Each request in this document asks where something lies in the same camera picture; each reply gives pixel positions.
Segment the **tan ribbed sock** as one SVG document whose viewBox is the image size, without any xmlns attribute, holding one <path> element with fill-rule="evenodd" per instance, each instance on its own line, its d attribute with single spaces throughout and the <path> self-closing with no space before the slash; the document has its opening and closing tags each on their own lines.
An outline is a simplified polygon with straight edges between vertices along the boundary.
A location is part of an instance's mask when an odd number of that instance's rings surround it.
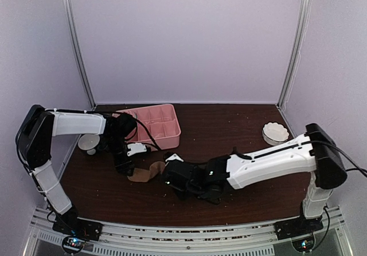
<svg viewBox="0 0 367 256">
<path fill-rule="evenodd" d="M 162 174 L 166 164 L 162 161 L 152 163 L 148 169 L 135 168 L 132 176 L 127 178 L 135 183 L 147 183 L 157 175 Z"/>
</svg>

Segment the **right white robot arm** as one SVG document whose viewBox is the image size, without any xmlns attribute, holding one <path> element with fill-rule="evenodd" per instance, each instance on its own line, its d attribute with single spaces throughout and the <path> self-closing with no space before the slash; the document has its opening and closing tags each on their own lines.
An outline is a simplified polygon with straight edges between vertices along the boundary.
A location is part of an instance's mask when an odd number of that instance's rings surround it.
<svg viewBox="0 0 367 256">
<path fill-rule="evenodd" d="M 165 159 L 162 181 L 182 196 L 192 194 L 216 203 L 225 184 L 243 189 L 261 181 L 306 172 L 311 179 L 300 205 L 301 216 L 294 221 L 294 229 L 305 234 L 315 226 L 333 190 L 348 177 L 335 142 L 316 123 L 308 124 L 305 133 L 283 144 L 247 154 L 233 150 L 203 164 L 171 154 Z"/>
</svg>

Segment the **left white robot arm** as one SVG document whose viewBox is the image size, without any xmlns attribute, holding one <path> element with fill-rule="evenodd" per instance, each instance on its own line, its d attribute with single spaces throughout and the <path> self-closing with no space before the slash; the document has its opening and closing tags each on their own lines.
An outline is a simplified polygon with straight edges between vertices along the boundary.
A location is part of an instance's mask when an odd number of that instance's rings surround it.
<svg viewBox="0 0 367 256">
<path fill-rule="evenodd" d="M 83 224 L 69 213 L 73 203 L 54 171 L 52 153 L 56 145 L 62 141 L 75 142 L 84 134 L 102 137 L 112 154 L 116 170 L 130 176 L 134 165 L 128 157 L 125 139 L 136 126 L 134 117 L 127 113 L 60 111 L 47 110 L 39 104 L 31 106 L 15 135 L 16 152 L 38 191 L 54 212 L 62 215 L 60 226 L 69 235 L 79 234 Z"/>
</svg>

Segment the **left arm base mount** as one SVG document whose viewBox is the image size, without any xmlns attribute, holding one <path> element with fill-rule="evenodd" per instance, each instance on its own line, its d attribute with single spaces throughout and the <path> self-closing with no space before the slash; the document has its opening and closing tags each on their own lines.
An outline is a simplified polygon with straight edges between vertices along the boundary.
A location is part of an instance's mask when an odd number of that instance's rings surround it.
<svg viewBox="0 0 367 256">
<path fill-rule="evenodd" d="M 65 235 L 61 241 L 61 248 L 67 254 L 77 254 L 85 248 L 89 241 L 100 239 L 103 225 L 98 222 L 78 219 L 76 227 L 73 228 L 61 220 L 56 220 L 52 229 Z"/>
</svg>

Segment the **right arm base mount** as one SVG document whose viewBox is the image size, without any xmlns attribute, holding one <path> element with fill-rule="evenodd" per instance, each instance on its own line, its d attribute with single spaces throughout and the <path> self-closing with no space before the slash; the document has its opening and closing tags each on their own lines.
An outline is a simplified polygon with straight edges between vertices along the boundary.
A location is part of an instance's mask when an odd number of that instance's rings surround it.
<svg viewBox="0 0 367 256">
<path fill-rule="evenodd" d="M 300 216 L 276 222 L 274 229 L 279 241 L 291 239 L 295 251 L 303 254 L 310 253 L 316 248 L 314 233 L 323 229 L 322 217 L 306 219 Z"/>
</svg>

